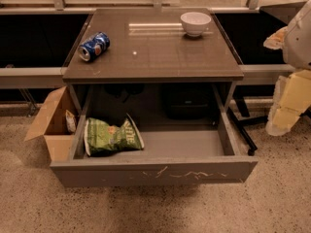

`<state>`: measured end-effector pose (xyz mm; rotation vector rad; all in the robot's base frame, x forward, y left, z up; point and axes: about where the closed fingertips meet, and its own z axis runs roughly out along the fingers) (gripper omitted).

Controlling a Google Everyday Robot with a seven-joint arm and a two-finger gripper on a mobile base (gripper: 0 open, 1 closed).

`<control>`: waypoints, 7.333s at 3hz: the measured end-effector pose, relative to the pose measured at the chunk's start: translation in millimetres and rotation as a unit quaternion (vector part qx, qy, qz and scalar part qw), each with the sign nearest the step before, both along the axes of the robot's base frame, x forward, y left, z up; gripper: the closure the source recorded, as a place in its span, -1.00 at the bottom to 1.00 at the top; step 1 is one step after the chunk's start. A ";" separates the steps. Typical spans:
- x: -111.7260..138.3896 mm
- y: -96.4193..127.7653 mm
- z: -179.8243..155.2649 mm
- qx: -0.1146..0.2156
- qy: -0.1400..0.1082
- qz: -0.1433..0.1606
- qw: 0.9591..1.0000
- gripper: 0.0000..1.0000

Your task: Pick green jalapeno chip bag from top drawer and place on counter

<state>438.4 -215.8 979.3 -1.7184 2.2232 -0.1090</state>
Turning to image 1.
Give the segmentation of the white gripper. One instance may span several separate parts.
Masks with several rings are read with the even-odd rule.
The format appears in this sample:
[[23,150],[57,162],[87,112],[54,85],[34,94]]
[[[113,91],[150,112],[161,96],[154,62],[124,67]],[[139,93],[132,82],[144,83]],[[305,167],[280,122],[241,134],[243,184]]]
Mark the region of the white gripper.
[[[263,46],[283,49],[283,58],[294,68],[311,69],[311,0],[289,22],[270,35]],[[270,108],[266,132],[282,136],[291,131],[300,115],[311,106],[311,71],[302,70],[280,76],[275,84],[273,105]]]

